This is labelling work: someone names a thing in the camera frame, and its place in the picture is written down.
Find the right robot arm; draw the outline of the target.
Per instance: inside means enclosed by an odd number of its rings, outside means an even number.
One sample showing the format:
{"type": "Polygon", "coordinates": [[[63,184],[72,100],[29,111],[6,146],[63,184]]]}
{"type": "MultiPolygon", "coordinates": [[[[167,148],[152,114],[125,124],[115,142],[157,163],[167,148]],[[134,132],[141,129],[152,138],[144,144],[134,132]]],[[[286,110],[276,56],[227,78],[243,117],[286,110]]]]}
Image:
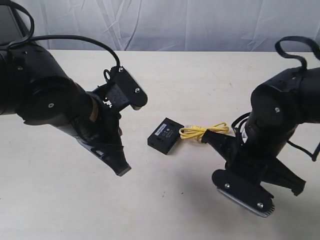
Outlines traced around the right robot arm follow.
{"type": "Polygon", "coordinates": [[[206,131],[201,139],[224,159],[225,169],[252,186],[262,182],[301,194],[305,181],[277,156],[304,123],[320,121],[320,70],[286,69],[257,86],[250,97],[251,111],[232,125],[235,135],[206,131]]]}

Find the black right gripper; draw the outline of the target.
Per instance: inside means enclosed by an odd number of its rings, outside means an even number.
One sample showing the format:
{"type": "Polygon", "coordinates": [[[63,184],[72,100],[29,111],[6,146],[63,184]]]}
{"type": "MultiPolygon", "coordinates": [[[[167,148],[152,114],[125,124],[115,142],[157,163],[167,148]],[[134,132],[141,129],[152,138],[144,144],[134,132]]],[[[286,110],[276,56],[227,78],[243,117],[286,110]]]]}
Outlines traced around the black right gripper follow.
{"type": "Polygon", "coordinates": [[[262,180],[290,189],[295,196],[304,191],[306,181],[277,159],[283,148],[282,139],[265,134],[249,135],[244,142],[239,132],[230,136],[206,130],[201,142],[209,144],[224,158],[227,171],[245,180],[262,180]]]}

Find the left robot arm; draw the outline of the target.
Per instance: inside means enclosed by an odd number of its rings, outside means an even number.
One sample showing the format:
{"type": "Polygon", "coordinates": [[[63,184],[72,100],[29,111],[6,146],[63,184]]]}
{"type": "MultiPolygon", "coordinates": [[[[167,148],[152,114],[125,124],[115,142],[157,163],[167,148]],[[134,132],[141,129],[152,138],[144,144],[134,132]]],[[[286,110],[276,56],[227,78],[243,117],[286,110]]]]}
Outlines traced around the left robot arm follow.
{"type": "Polygon", "coordinates": [[[28,126],[50,125],[74,138],[117,176],[131,166],[121,141],[120,114],[66,75],[44,48],[0,52],[0,113],[28,126]]]}

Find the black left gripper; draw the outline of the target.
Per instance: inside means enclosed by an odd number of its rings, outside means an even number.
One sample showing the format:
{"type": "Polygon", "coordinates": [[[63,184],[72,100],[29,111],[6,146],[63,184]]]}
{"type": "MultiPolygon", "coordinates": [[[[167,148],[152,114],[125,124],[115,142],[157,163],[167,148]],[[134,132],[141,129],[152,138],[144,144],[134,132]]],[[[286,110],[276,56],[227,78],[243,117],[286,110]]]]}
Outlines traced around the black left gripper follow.
{"type": "Polygon", "coordinates": [[[69,135],[122,177],[128,164],[119,133],[119,113],[112,113],[93,92],[69,91],[69,135]]]}

